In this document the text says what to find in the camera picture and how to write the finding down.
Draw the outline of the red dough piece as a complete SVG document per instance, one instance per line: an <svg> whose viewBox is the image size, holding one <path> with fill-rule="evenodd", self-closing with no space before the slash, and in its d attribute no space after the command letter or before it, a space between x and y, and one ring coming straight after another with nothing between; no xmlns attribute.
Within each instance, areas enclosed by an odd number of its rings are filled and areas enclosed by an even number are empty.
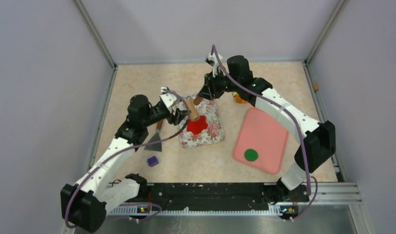
<svg viewBox="0 0 396 234"><path fill-rule="evenodd" d="M199 135L203 130L208 128L207 119L205 116L200 116L196 121L190 121L187 125L187 132L193 135Z"/></svg>

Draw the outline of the wooden rolling pin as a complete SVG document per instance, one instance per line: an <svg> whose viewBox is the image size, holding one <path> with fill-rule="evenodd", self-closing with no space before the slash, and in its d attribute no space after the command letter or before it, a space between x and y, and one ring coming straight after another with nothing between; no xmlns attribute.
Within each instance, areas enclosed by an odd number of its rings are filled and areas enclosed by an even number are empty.
<svg viewBox="0 0 396 234"><path fill-rule="evenodd" d="M193 99L190 96L187 96L186 103L188 109L190 110L190 115L189 115L190 121L192 122L198 121L200 118L200 114L196 109L195 104L193 103Z"/></svg>

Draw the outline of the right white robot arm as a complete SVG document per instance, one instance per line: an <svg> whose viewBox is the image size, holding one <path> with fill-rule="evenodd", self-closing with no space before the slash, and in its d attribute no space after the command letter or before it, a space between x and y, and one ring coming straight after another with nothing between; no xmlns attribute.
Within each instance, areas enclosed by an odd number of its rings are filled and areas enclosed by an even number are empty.
<svg viewBox="0 0 396 234"><path fill-rule="evenodd" d="M334 124L309 117L283 98L270 82L254 77L244 56L228 58L227 67L221 60L215 52L207 55L205 61L212 71L205 74L204 85L197 96L214 100L225 92L236 92L253 107L274 118L300 144L294 155L295 162L277 182L277 195L283 201L290 201L297 193L296 188L304 181L307 181L307 190L310 191L310 174L336 152Z"/></svg>

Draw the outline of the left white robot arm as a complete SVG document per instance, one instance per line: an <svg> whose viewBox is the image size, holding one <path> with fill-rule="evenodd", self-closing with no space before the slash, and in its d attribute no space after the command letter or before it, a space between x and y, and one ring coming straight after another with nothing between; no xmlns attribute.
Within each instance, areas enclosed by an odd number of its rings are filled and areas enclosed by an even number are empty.
<svg viewBox="0 0 396 234"><path fill-rule="evenodd" d="M67 228L80 227L94 233L106 216L125 201L144 200L148 189L134 179L125 178L112 187L109 183L122 164L147 145L144 141L149 126L162 120L174 126L181 122L187 124L190 117L186 100L169 88L162 88L155 105L151 105L145 95L133 96L127 111L125 121L100 159L82 178L61 189L61 212Z"/></svg>

